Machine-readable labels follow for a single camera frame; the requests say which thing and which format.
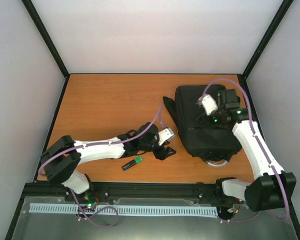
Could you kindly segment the black student backpack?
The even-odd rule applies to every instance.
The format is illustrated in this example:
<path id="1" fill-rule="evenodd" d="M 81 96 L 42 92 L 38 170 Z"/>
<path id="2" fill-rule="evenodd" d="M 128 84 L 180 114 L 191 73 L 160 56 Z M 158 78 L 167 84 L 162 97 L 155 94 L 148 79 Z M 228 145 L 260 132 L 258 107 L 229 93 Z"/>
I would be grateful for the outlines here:
<path id="1" fill-rule="evenodd" d="M 164 96 L 163 103 L 187 153 L 212 167 L 223 167 L 242 146 L 229 126 L 210 120 L 204 108 L 198 105 L 206 87 L 178 86 L 174 99 Z"/>

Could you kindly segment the green black highlighter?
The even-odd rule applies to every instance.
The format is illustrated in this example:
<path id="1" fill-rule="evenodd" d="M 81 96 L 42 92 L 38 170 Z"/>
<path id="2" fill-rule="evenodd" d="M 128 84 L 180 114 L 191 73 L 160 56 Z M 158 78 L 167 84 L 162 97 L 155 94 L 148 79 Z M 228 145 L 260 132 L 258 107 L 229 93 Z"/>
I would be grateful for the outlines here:
<path id="1" fill-rule="evenodd" d="M 126 163 L 125 165 L 123 165 L 121 168 L 122 168 L 123 171 L 126 171 L 126 170 L 132 168 L 133 166 L 139 164 L 142 160 L 143 159 L 141 157 L 136 157 L 133 160 Z"/>

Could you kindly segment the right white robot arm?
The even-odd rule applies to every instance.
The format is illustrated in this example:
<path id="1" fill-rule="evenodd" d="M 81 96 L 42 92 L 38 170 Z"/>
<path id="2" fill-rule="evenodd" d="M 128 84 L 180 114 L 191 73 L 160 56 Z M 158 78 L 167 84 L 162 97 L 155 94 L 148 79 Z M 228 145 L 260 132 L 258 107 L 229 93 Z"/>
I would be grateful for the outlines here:
<path id="1" fill-rule="evenodd" d="M 204 109 L 203 120 L 206 123 L 231 127 L 252 169 L 252 183 L 236 178 L 221 180 L 222 194 L 245 202 L 254 212 L 279 208 L 285 208 L 288 212 L 296 177 L 292 172 L 285 172 L 272 155 L 258 123 L 253 120 L 250 104 L 241 107 L 235 89 L 219 90 L 216 98 L 205 89 L 197 103 Z"/>

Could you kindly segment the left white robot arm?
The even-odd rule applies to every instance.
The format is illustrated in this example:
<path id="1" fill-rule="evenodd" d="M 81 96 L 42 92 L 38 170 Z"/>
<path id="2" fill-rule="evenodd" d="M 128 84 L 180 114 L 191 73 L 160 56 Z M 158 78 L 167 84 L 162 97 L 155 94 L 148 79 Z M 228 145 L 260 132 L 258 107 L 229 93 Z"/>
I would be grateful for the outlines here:
<path id="1" fill-rule="evenodd" d="M 176 151 L 169 147 L 175 137 L 171 128 L 162 130 L 147 122 L 138 130 L 131 129 L 116 137 L 99 141 L 73 140 L 65 135 L 52 144 L 40 157 L 40 174 L 51 185 L 63 185 L 73 190 L 82 201 L 93 198 L 90 179 L 76 168 L 87 162 L 104 159 L 122 159 L 153 153 L 157 160 L 165 160 Z"/>

